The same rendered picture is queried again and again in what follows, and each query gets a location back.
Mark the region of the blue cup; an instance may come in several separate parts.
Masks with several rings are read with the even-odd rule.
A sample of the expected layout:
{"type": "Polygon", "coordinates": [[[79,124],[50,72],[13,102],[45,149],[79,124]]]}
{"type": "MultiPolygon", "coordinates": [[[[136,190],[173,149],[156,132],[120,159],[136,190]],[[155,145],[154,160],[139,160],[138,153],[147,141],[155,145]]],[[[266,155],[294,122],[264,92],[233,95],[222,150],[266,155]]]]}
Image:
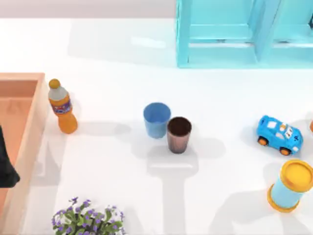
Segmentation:
{"type": "Polygon", "coordinates": [[[143,110],[144,123],[149,137],[161,139],[166,135],[171,118],[170,108],[162,102],[148,104],[143,110]]]}

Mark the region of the brown cup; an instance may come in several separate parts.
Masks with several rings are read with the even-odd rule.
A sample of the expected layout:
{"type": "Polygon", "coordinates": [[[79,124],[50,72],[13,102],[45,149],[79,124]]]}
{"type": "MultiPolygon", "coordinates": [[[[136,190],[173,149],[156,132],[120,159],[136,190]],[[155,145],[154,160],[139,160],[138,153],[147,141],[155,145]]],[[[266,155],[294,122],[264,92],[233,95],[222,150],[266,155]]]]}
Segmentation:
{"type": "Polygon", "coordinates": [[[167,125],[168,147],[172,153],[181,154],[187,149],[192,130],[191,122],[185,117],[174,117],[167,125]]]}

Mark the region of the orange soda bottle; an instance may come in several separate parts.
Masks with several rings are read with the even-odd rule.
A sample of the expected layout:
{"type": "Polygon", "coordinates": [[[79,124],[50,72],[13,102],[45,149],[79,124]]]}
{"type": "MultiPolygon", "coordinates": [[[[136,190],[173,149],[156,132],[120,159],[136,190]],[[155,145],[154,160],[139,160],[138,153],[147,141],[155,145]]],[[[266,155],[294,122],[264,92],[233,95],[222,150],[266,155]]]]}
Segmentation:
{"type": "Polygon", "coordinates": [[[48,99],[54,114],[58,117],[60,130],[65,134],[74,133],[78,128],[78,122],[72,112],[68,91],[55,78],[49,81],[49,88],[48,99]]]}

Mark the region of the light blue rack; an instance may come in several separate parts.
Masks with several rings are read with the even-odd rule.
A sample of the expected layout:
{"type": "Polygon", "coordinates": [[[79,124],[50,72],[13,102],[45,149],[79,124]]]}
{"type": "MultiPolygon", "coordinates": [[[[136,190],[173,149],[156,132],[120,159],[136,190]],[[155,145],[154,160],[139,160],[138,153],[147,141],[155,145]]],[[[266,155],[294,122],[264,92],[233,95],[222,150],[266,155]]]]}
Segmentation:
{"type": "Polygon", "coordinates": [[[176,62],[313,69],[313,0],[176,0],[176,62]]]}

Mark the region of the blue toy car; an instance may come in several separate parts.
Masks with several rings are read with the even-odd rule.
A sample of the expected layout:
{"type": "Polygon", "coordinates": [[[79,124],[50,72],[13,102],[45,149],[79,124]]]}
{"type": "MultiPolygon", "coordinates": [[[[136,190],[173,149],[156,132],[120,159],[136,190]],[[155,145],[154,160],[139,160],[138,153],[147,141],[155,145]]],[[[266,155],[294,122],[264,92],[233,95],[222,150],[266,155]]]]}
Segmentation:
{"type": "Polygon", "coordinates": [[[298,153],[303,145],[303,137],[298,128],[268,115],[259,120],[257,136],[260,145],[275,148],[284,156],[298,153]]]}

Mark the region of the purple flowering plant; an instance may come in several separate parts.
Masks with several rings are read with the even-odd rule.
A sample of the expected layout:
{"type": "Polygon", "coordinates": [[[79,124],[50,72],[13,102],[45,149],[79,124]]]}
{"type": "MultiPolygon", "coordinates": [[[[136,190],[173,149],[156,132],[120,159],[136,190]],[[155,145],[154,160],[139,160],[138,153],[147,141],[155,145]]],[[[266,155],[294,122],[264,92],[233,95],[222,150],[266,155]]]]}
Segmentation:
{"type": "Polygon", "coordinates": [[[89,199],[79,203],[78,197],[73,197],[69,203],[51,219],[55,235],[127,235],[124,213],[116,206],[107,206],[99,212],[91,207],[89,199]]]}

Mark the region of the shallow salmon-coloured box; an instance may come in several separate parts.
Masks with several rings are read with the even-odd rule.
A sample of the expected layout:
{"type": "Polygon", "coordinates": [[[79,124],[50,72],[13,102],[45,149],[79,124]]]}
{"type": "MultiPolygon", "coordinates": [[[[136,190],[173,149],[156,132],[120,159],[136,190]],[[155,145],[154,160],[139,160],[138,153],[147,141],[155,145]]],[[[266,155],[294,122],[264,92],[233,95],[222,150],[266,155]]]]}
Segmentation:
{"type": "Polygon", "coordinates": [[[0,125],[20,181],[0,189],[0,235],[18,235],[48,112],[44,73],[0,73],[0,125]]]}

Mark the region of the blue and yellow canister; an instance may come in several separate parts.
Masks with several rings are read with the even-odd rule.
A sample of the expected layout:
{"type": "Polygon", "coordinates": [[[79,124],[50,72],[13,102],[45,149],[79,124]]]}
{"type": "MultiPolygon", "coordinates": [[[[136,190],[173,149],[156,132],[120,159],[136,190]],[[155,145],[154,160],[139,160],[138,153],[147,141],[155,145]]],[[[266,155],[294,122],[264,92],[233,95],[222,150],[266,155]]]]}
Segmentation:
{"type": "Polygon", "coordinates": [[[268,189],[267,200],[275,210],[291,212],[311,188],[313,167],[302,160],[288,160],[283,164],[277,181],[268,189]]]}

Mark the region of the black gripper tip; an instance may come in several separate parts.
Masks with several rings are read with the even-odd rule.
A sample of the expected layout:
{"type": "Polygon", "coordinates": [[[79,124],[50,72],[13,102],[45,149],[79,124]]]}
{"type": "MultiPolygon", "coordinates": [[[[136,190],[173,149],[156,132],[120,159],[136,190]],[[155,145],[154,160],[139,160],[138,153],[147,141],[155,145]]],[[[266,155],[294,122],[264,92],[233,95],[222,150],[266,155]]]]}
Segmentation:
{"type": "Polygon", "coordinates": [[[20,176],[12,166],[0,126],[0,188],[13,188],[20,181],[20,176]]]}

